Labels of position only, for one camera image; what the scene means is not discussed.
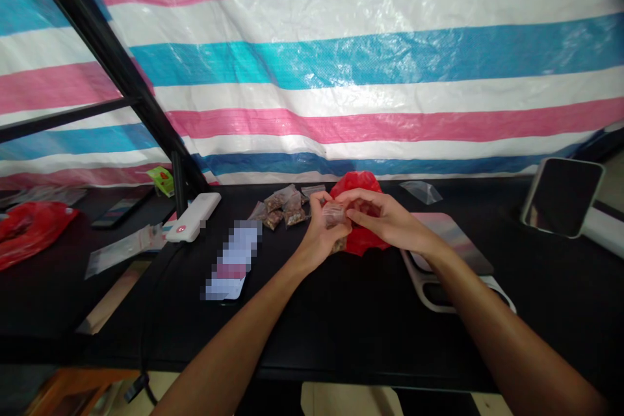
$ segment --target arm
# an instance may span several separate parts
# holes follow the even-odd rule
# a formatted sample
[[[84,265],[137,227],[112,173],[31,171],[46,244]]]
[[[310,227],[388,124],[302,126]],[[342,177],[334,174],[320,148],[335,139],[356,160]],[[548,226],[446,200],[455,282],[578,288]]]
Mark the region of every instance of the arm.
[[[329,255],[351,226],[326,229],[320,199],[310,197],[312,219],[294,255],[276,275],[215,335],[169,388],[154,416],[231,416],[252,378],[268,336],[297,286]]]
[[[421,254],[432,267],[515,415],[602,415],[606,402],[570,364],[511,312],[440,237],[390,195],[344,192],[336,201],[363,198],[381,209],[373,218],[347,216],[383,240]]]

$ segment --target cable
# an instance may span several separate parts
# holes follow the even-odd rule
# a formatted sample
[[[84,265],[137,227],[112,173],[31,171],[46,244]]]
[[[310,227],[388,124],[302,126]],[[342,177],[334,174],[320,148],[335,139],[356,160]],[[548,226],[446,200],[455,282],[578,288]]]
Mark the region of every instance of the cable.
[[[138,368],[140,371],[140,375],[123,396],[127,403],[130,403],[132,400],[134,400],[135,397],[139,393],[141,393],[141,390],[145,390],[149,398],[149,401],[154,406],[158,404],[158,399],[154,395],[154,392],[151,390],[151,387],[149,385],[150,376],[148,375],[148,369],[147,369],[145,355],[144,355],[144,341],[145,341],[146,330],[148,328],[148,315],[150,311],[149,306],[151,304],[154,294],[156,293],[156,290],[158,289],[158,284],[161,282],[161,279],[163,278],[164,273],[169,269],[169,266],[171,265],[172,261],[174,260],[174,258],[176,258],[178,253],[182,250],[184,245],[186,245],[186,242],[180,242],[179,246],[171,254],[164,268],[158,274],[158,278],[156,278],[156,282],[154,283],[154,286],[152,287],[151,291],[148,294],[148,299],[145,305],[145,313],[143,314],[143,320],[141,323],[141,334],[140,334],[139,341],[138,341]]]

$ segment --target hand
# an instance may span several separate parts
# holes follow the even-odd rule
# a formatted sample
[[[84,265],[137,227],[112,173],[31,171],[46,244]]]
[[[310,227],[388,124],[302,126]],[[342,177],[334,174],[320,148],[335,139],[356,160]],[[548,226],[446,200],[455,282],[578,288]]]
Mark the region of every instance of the hand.
[[[381,211],[380,217],[368,216],[354,209],[347,210],[347,217],[370,229],[388,244],[421,254],[427,260],[452,252],[451,247],[440,236],[414,218],[390,195],[355,188],[341,193],[335,201],[347,206],[357,199],[377,206]]]
[[[307,269],[307,272],[314,271],[325,261],[332,251],[333,244],[341,237],[347,236],[351,232],[351,221],[339,224],[331,229],[325,227],[323,219],[323,208],[320,206],[321,199],[333,200],[327,192],[316,192],[310,195],[310,213],[312,219],[308,226],[304,239],[291,257],[291,261],[298,263]]]

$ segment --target red plastic bag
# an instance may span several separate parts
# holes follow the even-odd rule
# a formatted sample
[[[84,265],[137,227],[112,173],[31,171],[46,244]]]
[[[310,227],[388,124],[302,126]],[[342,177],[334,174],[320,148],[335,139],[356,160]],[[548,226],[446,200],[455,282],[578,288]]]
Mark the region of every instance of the red plastic bag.
[[[336,198],[342,192],[346,192],[351,189],[366,189],[373,192],[382,192],[382,188],[379,186],[379,182],[375,179],[372,172],[368,171],[353,171],[347,172],[342,179],[333,186],[330,195],[332,198]],[[379,217],[379,208],[365,200],[355,200],[349,204],[347,209],[355,209],[365,213],[369,216]],[[390,247],[390,244],[382,241],[377,234],[373,233],[369,229],[353,224],[353,230],[351,234],[346,238],[345,252],[359,255],[364,255],[369,248],[378,247],[382,250]]]
[[[57,201],[31,201],[13,208],[0,222],[0,270],[50,247],[77,214]]]

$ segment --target black table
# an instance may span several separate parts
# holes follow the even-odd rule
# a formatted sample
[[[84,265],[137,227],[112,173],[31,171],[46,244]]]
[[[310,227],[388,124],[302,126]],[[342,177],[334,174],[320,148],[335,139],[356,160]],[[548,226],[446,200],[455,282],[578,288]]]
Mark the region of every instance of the black table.
[[[173,199],[155,194],[119,227],[93,230],[91,222],[129,188],[92,188],[74,208],[79,215],[48,249],[0,272],[0,361],[62,363],[86,342],[74,335],[87,314],[126,270],[129,261],[85,280],[89,255],[148,224],[166,220]]]
[[[425,206],[398,183],[382,183],[410,211],[455,219],[495,267],[520,317],[606,395],[624,381],[624,263],[588,239],[571,240],[517,219],[529,179],[432,182],[444,200]],[[265,229],[261,253],[237,305],[200,301],[228,228],[283,185],[215,187],[222,200],[206,230],[167,264],[168,244],[94,337],[83,362],[138,366],[140,317],[156,317],[146,339],[148,368],[182,371],[294,252],[306,226]],[[260,360],[258,377],[497,391],[459,318],[417,298],[397,249],[331,256],[301,284]]]

